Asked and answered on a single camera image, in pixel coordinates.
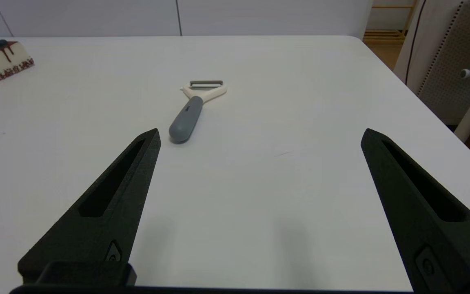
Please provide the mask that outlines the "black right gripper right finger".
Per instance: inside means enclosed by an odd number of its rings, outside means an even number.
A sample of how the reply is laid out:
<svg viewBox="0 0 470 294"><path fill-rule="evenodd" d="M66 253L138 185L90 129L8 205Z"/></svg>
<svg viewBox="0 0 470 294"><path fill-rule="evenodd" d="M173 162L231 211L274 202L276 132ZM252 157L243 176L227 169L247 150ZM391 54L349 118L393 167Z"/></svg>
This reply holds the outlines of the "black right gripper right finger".
<svg viewBox="0 0 470 294"><path fill-rule="evenodd" d="M361 149L414 292L470 294L470 209L388 136Z"/></svg>

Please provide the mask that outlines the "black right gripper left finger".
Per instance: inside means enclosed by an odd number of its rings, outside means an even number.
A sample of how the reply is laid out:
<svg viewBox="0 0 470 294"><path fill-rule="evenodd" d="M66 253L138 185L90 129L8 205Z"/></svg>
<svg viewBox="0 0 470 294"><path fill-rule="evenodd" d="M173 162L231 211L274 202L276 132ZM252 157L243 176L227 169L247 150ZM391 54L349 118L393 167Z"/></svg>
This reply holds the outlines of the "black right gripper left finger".
<svg viewBox="0 0 470 294"><path fill-rule="evenodd" d="M18 262L24 285L134 285L129 264L161 141L137 136Z"/></svg>

